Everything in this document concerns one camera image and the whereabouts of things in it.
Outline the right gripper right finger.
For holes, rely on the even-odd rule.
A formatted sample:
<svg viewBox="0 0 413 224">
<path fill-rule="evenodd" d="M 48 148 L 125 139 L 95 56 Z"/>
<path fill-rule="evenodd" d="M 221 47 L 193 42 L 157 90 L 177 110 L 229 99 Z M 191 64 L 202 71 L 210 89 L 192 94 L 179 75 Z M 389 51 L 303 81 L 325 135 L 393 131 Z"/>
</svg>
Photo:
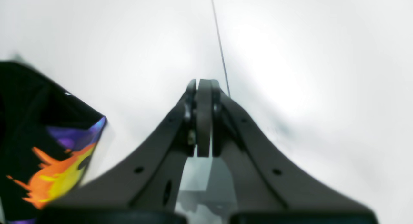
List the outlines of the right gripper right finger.
<svg viewBox="0 0 413 224">
<path fill-rule="evenodd" d="M 377 224 L 374 212 L 289 160 L 250 115 L 211 81 L 212 153 L 232 176 L 230 224 Z"/>
</svg>

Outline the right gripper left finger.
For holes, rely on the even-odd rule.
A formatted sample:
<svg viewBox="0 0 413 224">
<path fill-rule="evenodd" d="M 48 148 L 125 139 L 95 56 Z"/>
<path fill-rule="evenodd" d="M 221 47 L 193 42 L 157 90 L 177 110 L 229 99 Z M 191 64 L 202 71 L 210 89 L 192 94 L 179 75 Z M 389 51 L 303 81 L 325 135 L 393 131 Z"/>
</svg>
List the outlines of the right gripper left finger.
<svg viewBox="0 0 413 224">
<path fill-rule="evenodd" d="M 179 102 L 128 157 L 47 205 L 40 224 L 186 224 L 174 213 L 188 157 L 210 155 L 213 81 L 191 80 Z"/>
</svg>

